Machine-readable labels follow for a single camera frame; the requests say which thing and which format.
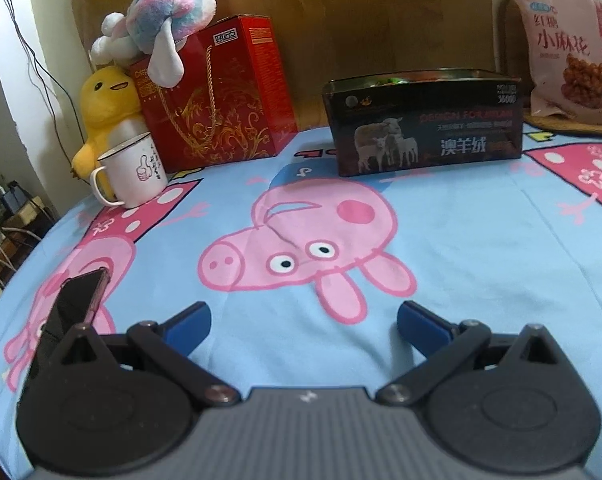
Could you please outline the black sheep-print tin box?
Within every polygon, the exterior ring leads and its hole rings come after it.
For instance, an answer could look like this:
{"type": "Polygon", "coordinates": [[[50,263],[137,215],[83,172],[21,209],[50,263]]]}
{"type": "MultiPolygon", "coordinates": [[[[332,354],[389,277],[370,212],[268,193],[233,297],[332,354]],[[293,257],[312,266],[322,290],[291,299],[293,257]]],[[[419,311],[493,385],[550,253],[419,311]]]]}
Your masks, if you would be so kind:
{"type": "Polygon", "coordinates": [[[343,177],[522,154],[520,80],[489,70],[335,79],[322,100],[343,177]]]}

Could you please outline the smartphone with pink case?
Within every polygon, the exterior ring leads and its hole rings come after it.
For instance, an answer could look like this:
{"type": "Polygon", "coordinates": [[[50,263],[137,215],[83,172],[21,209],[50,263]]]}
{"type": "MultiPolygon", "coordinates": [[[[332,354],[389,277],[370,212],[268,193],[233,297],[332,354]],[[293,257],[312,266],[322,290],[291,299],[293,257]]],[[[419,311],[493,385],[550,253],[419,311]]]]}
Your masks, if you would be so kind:
{"type": "Polygon", "coordinates": [[[94,322],[109,281],[109,270],[100,266],[67,278],[61,284],[46,320],[37,325],[36,345],[23,391],[28,390],[39,372],[48,365],[51,355],[70,328],[94,322]]]}

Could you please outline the Peppa Pig blue tablecloth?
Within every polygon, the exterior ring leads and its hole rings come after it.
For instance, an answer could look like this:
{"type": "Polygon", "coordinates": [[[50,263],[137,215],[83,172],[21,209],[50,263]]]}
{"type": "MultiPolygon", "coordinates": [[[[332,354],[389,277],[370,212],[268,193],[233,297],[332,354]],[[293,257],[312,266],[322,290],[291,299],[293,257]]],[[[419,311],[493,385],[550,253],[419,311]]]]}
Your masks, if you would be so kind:
{"type": "MultiPolygon", "coordinates": [[[[602,140],[539,132],[516,160],[340,178],[330,133],[175,176],[135,209],[77,204],[0,296],[0,466],[31,469],[16,404],[62,283],[103,266],[101,333],[212,313],[194,360],[241,391],[374,390],[416,358],[405,299],[500,332],[546,325],[602,415],[602,140]]],[[[602,431],[589,468],[602,479],[602,431]]]]}

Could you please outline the white enamel mug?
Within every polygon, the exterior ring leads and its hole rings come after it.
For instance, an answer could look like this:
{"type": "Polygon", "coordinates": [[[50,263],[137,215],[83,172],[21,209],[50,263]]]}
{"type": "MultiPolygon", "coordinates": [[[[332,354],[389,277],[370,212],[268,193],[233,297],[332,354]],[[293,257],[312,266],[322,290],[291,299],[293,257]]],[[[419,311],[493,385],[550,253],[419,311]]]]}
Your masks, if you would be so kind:
{"type": "Polygon", "coordinates": [[[89,176],[92,194],[106,207],[132,209],[150,202],[167,187],[167,176],[150,132],[128,139],[97,158],[89,176]],[[98,183],[105,174],[114,200],[109,200],[98,183]]]}

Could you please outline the red gift box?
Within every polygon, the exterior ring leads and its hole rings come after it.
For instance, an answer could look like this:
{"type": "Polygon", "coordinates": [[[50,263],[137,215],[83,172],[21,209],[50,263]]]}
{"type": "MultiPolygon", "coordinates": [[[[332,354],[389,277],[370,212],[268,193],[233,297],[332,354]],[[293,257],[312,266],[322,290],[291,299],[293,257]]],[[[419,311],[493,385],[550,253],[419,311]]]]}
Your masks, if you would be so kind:
{"type": "Polygon", "coordinates": [[[178,55],[184,76],[171,89],[151,81],[148,58],[130,68],[166,171],[272,157],[296,136],[270,18],[224,18],[191,36],[178,55]]]}

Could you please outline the yellow duck plush toy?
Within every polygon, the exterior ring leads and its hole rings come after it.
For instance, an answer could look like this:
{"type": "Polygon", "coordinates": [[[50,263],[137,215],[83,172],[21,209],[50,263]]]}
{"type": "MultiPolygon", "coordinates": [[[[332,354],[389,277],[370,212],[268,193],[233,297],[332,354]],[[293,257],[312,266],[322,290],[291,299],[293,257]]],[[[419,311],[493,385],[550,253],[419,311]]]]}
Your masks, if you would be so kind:
{"type": "Polygon", "coordinates": [[[72,171],[84,180],[99,166],[100,155],[148,131],[134,81],[117,65],[100,68],[86,79],[80,114],[87,138],[73,156],[72,171]]]}

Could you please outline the pink fried-twist snack bag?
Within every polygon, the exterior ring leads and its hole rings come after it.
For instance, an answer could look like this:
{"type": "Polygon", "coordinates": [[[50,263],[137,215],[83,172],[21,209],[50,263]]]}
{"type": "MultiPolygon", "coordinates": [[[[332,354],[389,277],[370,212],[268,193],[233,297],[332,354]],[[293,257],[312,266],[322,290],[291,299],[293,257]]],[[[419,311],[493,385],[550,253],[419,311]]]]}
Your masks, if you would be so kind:
{"type": "Polygon", "coordinates": [[[602,1],[514,2],[528,37],[531,113],[602,125],[602,1]]]}

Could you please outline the pastel unicorn plush toy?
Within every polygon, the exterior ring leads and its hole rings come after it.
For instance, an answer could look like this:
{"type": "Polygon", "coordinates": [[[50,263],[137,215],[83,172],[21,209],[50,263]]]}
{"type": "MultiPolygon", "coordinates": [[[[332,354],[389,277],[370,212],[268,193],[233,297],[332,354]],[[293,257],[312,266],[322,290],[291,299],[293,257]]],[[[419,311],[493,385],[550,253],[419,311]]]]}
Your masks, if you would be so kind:
{"type": "Polygon", "coordinates": [[[173,88],[185,73],[178,50],[208,26],[215,13],[216,0],[132,0],[125,13],[113,12],[103,19],[90,60],[96,65],[129,66],[148,55],[151,81],[173,88]]]}

